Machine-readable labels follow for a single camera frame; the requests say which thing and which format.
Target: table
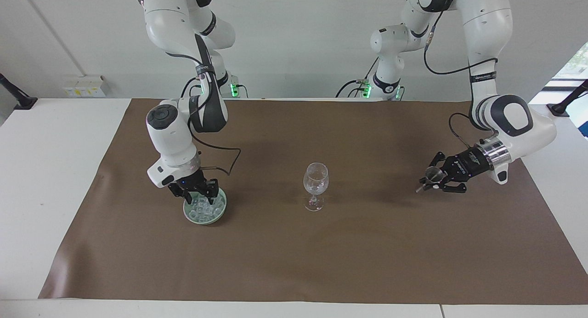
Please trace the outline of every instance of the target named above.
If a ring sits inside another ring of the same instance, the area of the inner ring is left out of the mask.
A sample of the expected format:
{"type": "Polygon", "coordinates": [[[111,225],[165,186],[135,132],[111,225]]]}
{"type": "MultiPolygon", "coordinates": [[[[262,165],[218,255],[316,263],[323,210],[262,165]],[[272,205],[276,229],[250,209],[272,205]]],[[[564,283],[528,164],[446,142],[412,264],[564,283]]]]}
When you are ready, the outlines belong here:
{"type": "MultiPolygon", "coordinates": [[[[37,297],[55,251],[84,199],[129,102],[116,99],[41,100],[31,111],[13,113],[0,127],[0,161],[3,169],[0,175],[0,298],[37,297]]],[[[546,111],[541,106],[534,108],[546,111]]],[[[588,170],[588,160],[585,158],[588,155],[588,142],[568,119],[557,119],[556,124],[559,129],[556,142],[527,157],[524,162],[582,265],[587,268],[588,243],[584,229],[588,224],[588,210],[583,209],[583,198],[578,193],[582,193],[581,181],[585,170],[588,170]]],[[[136,314],[142,311],[141,306],[145,303],[139,303],[136,314]]],[[[59,310],[71,308],[72,312],[87,308],[84,310],[90,312],[90,308],[99,306],[107,312],[120,305],[135,307],[131,301],[124,301],[124,304],[118,301],[2,301],[0,315],[14,316],[19,310],[25,310],[21,311],[23,314],[35,310],[50,312],[56,307],[61,308],[59,310]]],[[[181,309],[174,309],[180,305],[185,304],[155,302],[145,308],[149,312],[170,309],[181,314],[181,309]]],[[[199,310],[203,313],[207,310],[205,303],[190,305],[193,307],[184,310],[199,310]]],[[[214,305],[209,306],[212,308],[209,310],[218,312],[214,305]]],[[[250,303],[216,305],[226,307],[227,310],[232,307],[233,313],[254,312],[254,309],[250,309],[250,303]]],[[[439,306],[324,305],[319,310],[319,306],[309,303],[260,304],[259,307],[264,309],[260,309],[256,316],[274,316],[276,312],[290,310],[290,306],[305,312],[326,310],[323,315],[340,317],[344,315],[336,314],[337,310],[353,317],[361,316],[358,312],[365,314],[365,310],[376,307],[384,308],[382,316],[441,317],[439,306]],[[347,309],[349,307],[356,307],[359,311],[347,309]]],[[[486,312],[485,307],[445,309],[446,317],[460,317],[459,314],[463,312],[486,312]]],[[[500,310],[500,316],[505,317],[510,309],[501,307],[500,310]]],[[[535,310],[544,312],[542,308],[536,307],[513,307],[512,310],[513,317],[520,310],[529,310],[531,314],[535,310]]],[[[562,317],[575,317],[578,314],[588,316],[588,307],[552,307],[549,310],[557,310],[557,314],[562,317]]]]}

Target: black cable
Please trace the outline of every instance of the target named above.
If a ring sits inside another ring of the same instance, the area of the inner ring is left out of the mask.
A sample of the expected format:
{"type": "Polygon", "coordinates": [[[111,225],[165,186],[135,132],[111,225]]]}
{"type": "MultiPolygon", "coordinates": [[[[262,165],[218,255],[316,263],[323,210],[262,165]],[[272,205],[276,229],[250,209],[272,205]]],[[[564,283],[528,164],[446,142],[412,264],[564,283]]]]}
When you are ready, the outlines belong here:
{"type": "MultiPolygon", "coordinates": [[[[365,76],[365,77],[363,77],[363,79],[364,79],[364,80],[368,79],[368,76],[369,76],[370,72],[371,72],[371,71],[373,70],[373,68],[376,66],[376,63],[378,62],[378,60],[379,60],[379,59],[380,59],[379,57],[376,57],[376,60],[373,62],[373,64],[372,64],[372,67],[370,67],[370,69],[367,71],[367,73],[366,73],[366,76],[365,76]]],[[[355,97],[357,97],[357,94],[358,94],[358,93],[359,93],[359,92],[358,92],[358,91],[356,91],[356,92],[355,92],[355,96],[353,96],[353,97],[354,97],[354,98],[355,98],[355,97]]]]}
{"type": "Polygon", "coordinates": [[[402,101],[402,99],[404,98],[404,93],[406,92],[406,87],[401,86],[400,88],[398,88],[399,90],[402,90],[402,95],[401,98],[399,99],[399,101],[402,101]]]}
{"type": "Polygon", "coordinates": [[[357,83],[357,80],[351,80],[348,83],[346,83],[345,85],[343,85],[343,87],[341,87],[341,89],[337,92],[337,95],[335,96],[335,98],[338,98],[341,95],[341,92],[349,85],[357,83]]]}
{"type": "Polygon", "coordinates": [[[187,81],[186,85],[184,86],[184,89],[182,90],[182,95],[180,95],[180,98],[183,98],[183,96],[184,96],[184,95],[185,95],[185,93],[186,93],[187,87],[188,87],[188,86],[189,86],[189,85],[190,85],[192,82],[194,82],[195,80],[196,80],[196,77],[194,77],[194,78],[192,78],[192,79],[190,79],[190,80],[188,80],[188,81],[187,81]]]}
{"type": "Polygon", "coordinates": [[[431,33],[429,34],[429,41],[427,41],[427,44],[426,44],[426,46],[424,47],[424,53],[423,53],[423,57],[424,57],[424,66],[426,66],[426,67],[427,67],[427,69],[428,69],[429,71],[431,71],[431,73],[438,74],[438,75],[448,75],[448,74],[455,74],[455,73],[460,73],[460,72],[462,72],[462,71],[469,70],[469,69],[471,69],[471,68],[473,68],[473,67],[477,67],[478,65],[482,65],[482,64],[484,64],[484,63],[487,63],[487,62],[492,62],[492,61],[494,61],[495,63],[498,63],[498,58],[496,58],[496,57],[493,57],[493,58],[489,58],[489,59],[487,59],[487,60],[485,60],[485,61],[481,61],[481,62],[478,62],[478,63],[476,63],[476,64],[469,65],[469,66],[467,66],[467,67],[464,67],[464,68],[461,68],[461,69],[456,69],[456,70],[454,70],[454,71],[449,71],[449,72],[437,72],[437,71],[435,71],[434,69],[431,69],[431,67],[429,66],[429,63],[428,63],[428,61],[427,61],[427,51],[429,50],[429,46],[430,46],[431,42],[433,42],[433,36],[435,35],[435,29],[437,28],[437,23],[439,23],[439,20],[441,19],[441,16],[443,16],[443,13],[444,13],[444,11],[442,11],[442,12],[439,14],[439,17],[437,17],[437,20],[435,20],[435,23],[433,24],[433,27],[431,28],[431,33]]]}
{"type": "Polygon", "coordinates": [[[216,166],[201,167],[202,170],[218,170],[218,171],[222,171],[227,176],[231,176],[231,173],[233,172],[233,167],[235,167],[235,164],[237,163],[239,156],[241,156],[241,151],[242,151],[241,148],[227,148],[227,147],[219,147],[219,146],[214,146],[212,144],[208,144],[206,142],[203,142],[202,140],[200,140],[199,138],[197,138],[194,135],[190,121],[187,122],[187,128],[190,130],[190,134],[192,135],[192,138],[194,138],[194,140],[196,140],[198,143],[200,143],[204,146],[207,146],[209,148],[216,149],[216,150],[238,151],[237,157],[235,157],[235,160],[233,161],[233,164],[231,164],[231,168],[229,169],[229,171],[223,169],[222,167],[216,167],[216,166]]]}
{"type": "Polygon", "coordinates": [[[353,92],[355,92],[355,96],[357,96],[357,94],[359,93],[359,91],[362,91],[363,88],[355,88],[354,90],[351,90],[351,92],[349,92],[349,94],[347,95],[347,97],[351,97],[351,94],[353,94],[353,92]]]}
{"type": "Polygon", "coordinates": [[[463,113],[454,113],[452,115],[449,116],[449,129],[451,130],[451,133],[453,133],[453,135],[458,138],[464,145],[466,145],[466,147],[468,148],[472,148],[467,142],[465,142],[464,139],[462,139],[462,137],[453,129],[453,125],[451,123],[453,117],[460,115],[460,116],[464,116],[467,119],[470,119],[470,117],[468,115],[465,115],[463,113]]]}
{"type": "Polygon", "coordinates": [[[201,106],[198,106],[198,102],[200,100],[200,95],[196,96],[196,106],[198,107],[195,111],[193,111],[190,115],[197,113],[198,111],[200,111],[202,108],[206,107],[206,104],[208,103],[208,101],[210,101],[210,98],[212,98],[212,94],[208,94],[208,98],[206,98],[206,101],[204,101],[204,103],[202,103],[201,106]]]}
{"type": "Polygon", "coordinates": [[[245,95],[249,98],[249,92],[247,91],[247,87],[245,85],[237,85],[237,87],[243,87],[245,89],[245,95]]]}
{"type": "Polygon", "coordinates": [[[194,86],[190,87],[190,91],[189,91],[190,96],[192,96],[192,90],[194,88],[202,88],[202,86],[200,86],[200,85],[194,85],[194,86]]]}

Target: wall socket panel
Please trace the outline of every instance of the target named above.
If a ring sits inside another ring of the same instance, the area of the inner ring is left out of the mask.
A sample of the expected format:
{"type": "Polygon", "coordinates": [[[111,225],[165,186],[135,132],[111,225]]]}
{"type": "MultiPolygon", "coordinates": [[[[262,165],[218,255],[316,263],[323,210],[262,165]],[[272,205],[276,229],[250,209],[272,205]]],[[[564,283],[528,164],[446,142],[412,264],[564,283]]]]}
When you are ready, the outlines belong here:
{"type": "Polygon", "coordinates": [[[64,77],[63,90],[68,97],[107,97],[110,89],[102,76],[64,77]]]}

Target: green light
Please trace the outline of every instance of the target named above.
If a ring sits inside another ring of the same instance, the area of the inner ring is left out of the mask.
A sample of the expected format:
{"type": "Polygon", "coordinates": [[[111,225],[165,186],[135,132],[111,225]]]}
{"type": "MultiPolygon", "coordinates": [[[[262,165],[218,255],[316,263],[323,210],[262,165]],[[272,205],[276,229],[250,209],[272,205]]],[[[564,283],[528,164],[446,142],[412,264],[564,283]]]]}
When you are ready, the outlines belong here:
{"type": "Polygon", "coordinates": [[[363,97],[369,98],[369,96],[372,94],[372,86],[370,84],[367,84],[367,87],[364,88],[363,91],[364,91],[363,97]]]}
{"type": "Polygon", "coordinates": [[[231,93],[233,97],[239,96],[239,87],[235,86],[235,84],[231,84],[231,93]]]}

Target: white wall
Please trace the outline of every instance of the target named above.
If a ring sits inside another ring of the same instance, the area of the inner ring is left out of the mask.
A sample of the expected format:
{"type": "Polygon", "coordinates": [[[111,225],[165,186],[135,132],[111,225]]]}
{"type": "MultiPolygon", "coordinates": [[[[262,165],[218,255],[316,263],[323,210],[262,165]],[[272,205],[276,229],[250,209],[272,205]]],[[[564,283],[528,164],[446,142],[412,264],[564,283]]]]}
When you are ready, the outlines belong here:
{"type": "MultiPolygon", "coordinates": [[[[174,97],[193,76],[189,61],[153,46],[136,0],[0,0],[0,71],[23,90],[61,97],[61,76],[104,75],[116,97],[174,97]]],[[[328,97],[363,77],[375,59],[374,29],[400,22],[405,0],[214,0],[237,43],[227,68],[252,97],[328,97]]],[[[587,0],[511,0],[514,35],[498,65],[500,92],[530,100],[588,41],[587,0]]],[[[438,69],[467,64],[460,14],[447,13],[429,52],[438,69]]],[[[467,100],[468,76],[429,74],[422,52],[406,56],[406,100],[467,100]]]]}

